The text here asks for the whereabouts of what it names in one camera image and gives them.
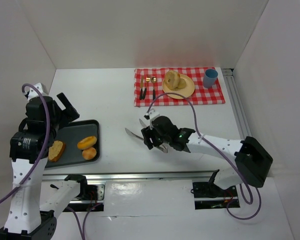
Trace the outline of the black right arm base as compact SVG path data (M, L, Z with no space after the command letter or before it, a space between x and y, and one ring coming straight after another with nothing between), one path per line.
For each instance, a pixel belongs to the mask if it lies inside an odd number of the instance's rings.
M235 186L231 186L224 190L216 186L213 183L208 182L193 182L190 192L196 199L209 198L209 199L233 199L238 196L238 192Z

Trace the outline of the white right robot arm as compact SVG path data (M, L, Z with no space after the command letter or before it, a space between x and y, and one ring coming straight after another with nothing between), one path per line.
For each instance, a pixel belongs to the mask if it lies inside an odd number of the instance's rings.
M167 153L168 147L186 153L200 153L225 159L230 168L216 170L210 183L220 189L239 184L262 188L273 163L273 158L254 137L234 140L200 133L191 128L178 128L172 121L151 109L142 120L141 136L130 130L126 133L143 141L149 150L157 148Z

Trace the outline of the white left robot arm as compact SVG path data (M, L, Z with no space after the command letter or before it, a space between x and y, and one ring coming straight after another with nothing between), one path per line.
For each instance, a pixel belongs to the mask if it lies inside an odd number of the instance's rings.
M69 203L88 195L95 199L98 187L88 184L83 175L70 174L46 203L40 203L49 148L58 130L78 119L79 114L63 93L57 95L65 106L60 109L42 83L25 83L21 91L28 101L26 118L10 140L13 182L11 192L0 200L1 204L11 199L8 218L0 228L0 240L50 240L58 217Z

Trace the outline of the plain bagel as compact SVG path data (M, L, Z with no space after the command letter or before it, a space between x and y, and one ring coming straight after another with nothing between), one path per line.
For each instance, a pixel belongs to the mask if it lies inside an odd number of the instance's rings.
M164 76L164 82L166 86L171 90L178 87L180 79L180 74L173 70L169 70Z

